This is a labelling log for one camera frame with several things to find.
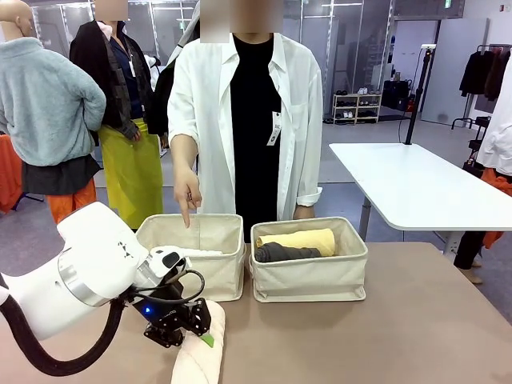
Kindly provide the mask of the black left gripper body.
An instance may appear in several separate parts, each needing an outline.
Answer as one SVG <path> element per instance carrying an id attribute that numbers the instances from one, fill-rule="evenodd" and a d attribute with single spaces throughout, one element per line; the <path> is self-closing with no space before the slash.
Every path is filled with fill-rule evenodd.
<path id="1" fill-rule="evenodd" d="M 154 298 L 163 300 L 181 300 L 183 285 L 174 282 L 158 290 L 141 292 L 139 295 L 139 313 L 148 322 L 167 324 L 178 322 L 181 326 L 190 325 L 190 308 L 185 304 L 169 304 L 155 301 Z"/>

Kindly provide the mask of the person's right hand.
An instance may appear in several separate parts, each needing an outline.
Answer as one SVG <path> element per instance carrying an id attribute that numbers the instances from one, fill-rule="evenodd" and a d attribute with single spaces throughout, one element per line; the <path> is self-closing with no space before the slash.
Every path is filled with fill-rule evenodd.
<path id="1" fill-rule="evenodd" d="M 198 176 L 187 166 L 174 168 L 174 199 L 179 205 L 185 228 L 190 227 L 190 212 L 202 205 Z"/>

